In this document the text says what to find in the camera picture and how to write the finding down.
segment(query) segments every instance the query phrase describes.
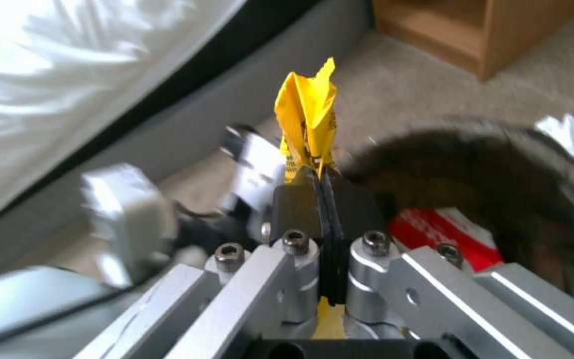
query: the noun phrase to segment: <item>black cable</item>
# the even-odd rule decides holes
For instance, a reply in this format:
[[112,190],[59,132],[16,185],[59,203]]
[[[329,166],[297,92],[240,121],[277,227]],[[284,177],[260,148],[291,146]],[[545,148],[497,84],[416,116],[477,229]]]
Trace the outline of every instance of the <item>black cable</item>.
[[132,284],[127,288],[117,289],[109,293],[102,294],[91,300],[86,300],[79,304],[71,305],[66,309],[60,309],[59,311],[45,314],[43,316],[40,316],[38,319],[33,318],[32,320],[27,320],[25,321],[25,323],[22,323],[20,325],[0,330],[0,343],[13,339],[14,337],[20,336],[27,332],[30,332],[30,330],[38,329],[50,323],[54,323],[55,321],[62,320],[68,316],[71,316],[72,314],[84,311],[85,309],[95,307],[96,305],[104,304],[105,302],[109,302],[113,299],[118,298],[121,295],[124,295],[125,293],[129,293],[130,291],[134,291],[136,288],[142,286],[150,279],[155,277],[155,275],[161,273],[164,270],[164,268],[162,268],[160,271],[154,272],[152,275],[146,277],[145,279],[135,284]]
[[223,216],[222,213],[217,212],[217,211],[207,212],[207,213],[194,212],[191,209],[185,207],[181,202],[178,202],[178,201],[174,201],[174,206],[176,207],[176,210],[178,211],[178,213],[185,214],[186,216],[189,216],[191,218],[219,218],[219,217]]

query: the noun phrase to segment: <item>white paper scrap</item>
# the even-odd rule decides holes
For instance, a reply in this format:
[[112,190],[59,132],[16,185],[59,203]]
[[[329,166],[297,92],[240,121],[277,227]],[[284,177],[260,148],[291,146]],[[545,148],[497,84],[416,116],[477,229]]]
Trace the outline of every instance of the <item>white paper scrap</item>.
[[563,121],[552,116],[546,116],[535,123],[535,129],[551,136],[574,157],[573,115],[565,114]]

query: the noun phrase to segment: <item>bed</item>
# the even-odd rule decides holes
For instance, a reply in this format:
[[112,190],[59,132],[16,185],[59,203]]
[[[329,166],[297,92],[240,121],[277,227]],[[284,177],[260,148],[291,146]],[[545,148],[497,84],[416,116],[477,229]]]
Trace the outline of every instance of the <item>bed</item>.
[[0,1],[0,271],[80,216],[81,172],[170,175],[369,27],[362,0],[28,4]]

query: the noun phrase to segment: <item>mounting hole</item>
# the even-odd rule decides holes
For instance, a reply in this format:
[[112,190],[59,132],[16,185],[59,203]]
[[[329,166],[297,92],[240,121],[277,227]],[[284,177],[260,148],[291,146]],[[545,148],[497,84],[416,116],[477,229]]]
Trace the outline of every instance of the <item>mounting hole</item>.
[[294,343],[280,343],[269,351],[268,359],[305,359],[305,352]]
[[407,296],[407,300],[410,304],[412,304],[416,307],[420,306],[420,296],[418,295],[418,292],[415,289],[407,288],[405,293]]
[[285,290],[281,289],[276,293],[276,302],[278,302],[278,304],[282,304],[283,299],[285,299]]

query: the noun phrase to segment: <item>snack wrapper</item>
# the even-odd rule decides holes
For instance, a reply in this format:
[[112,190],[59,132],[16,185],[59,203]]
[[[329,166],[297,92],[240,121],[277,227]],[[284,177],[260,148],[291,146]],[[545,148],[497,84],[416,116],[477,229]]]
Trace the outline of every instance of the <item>snack wrapper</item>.
[[285,156],[285,182],[302,166],[314,168],[319,177],[324,166],[334,166],[335,85],[330,80],[335,63],[329,58],[315,77],[287,75],[278,91],[274,112],[283,130],[280,151]]

